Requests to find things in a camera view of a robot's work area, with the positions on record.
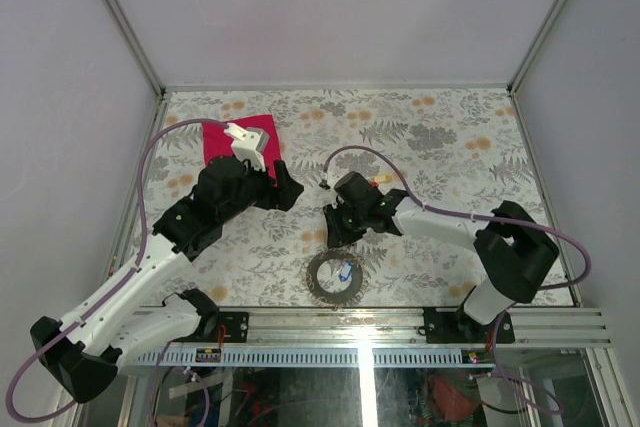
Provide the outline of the large metal keyring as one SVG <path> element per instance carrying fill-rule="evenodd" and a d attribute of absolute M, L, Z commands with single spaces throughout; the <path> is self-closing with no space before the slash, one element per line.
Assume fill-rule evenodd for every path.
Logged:
<path fill-rule="evenodd" d="M 354 264 L 348 282 L 341 282 L 337 270 L 345 262 Z M 331 307 L 352 307 L 360 303 L 364 289 L 364 270 L 361 260 L 344 250 L 331 249 L 317 254 L 306 269 L 306 285 L 311 296 Z"/>

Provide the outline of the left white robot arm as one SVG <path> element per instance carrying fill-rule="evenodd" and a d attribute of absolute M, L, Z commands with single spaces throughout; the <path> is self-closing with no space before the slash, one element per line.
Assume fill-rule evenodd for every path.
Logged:
<path fill-rule="evenodd" d="M 133 313 L 157 286 L 220 239 L 224 225 L 248 208 L 290 210 L 302 184 L 277 160 L 260 171 L 234 156 L 212 159 L 189 195 L 154 224 L 142 256 L 132 257 L 81 305 L 30 329 L 39 361 L 74 401 L 98 397 L 131 361 L 174 340 L 208 341 L 218 333 L 218 306 L 187 289 L 138 320 Z"/>

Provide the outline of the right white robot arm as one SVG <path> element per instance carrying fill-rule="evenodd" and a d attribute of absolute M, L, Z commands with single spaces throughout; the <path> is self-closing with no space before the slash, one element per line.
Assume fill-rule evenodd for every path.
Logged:
<path fill-rule="evenodd" d="M 373 230 L 381 234 L 442 241 L 475 253 L 487 279 L 474 287 L 456 316 L 458 334 L 478 341 L 511 305 L 536 296 L 559 249 L 517 203 L 504 201 L 487 220 L 471 214 L 446 215 L 427 209 L 408 191 L 382 193 L 361 174 L 350 172 L 334 186 L 336 202 L 323 208 L 327 246 L 349 246 Z"/>

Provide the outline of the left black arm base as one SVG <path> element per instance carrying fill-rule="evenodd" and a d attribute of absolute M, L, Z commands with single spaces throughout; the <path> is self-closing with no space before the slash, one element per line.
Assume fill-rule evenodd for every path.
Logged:
<path fill-rule="evenodd" d="M 179 297 L 195 308 L 199 321 L 193 333 L 180 342 L 216 342 L 218 344 L 246 343 L 249 313 L 221 311 L 219 306 L 197 288 L 183 291 Z"/>

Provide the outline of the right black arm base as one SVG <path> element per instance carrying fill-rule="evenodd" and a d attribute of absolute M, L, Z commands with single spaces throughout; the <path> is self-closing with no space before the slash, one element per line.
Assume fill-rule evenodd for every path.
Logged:
<path fill-rule="evenodd" d="M 513 305 L 507 301 L 504 308 L 489 308 L 495 315 L 488 324 L 472 319 L 464 310 L 469 295 L 457 307 L 423 307 L 423 324 L 416 328 L 417 333 L 426 339 L 427 344 L 486 344 L 494 339 L 498 344 L 513 344 L 515 334 L 507 325 L 511 317 L 505 312 Z"/>

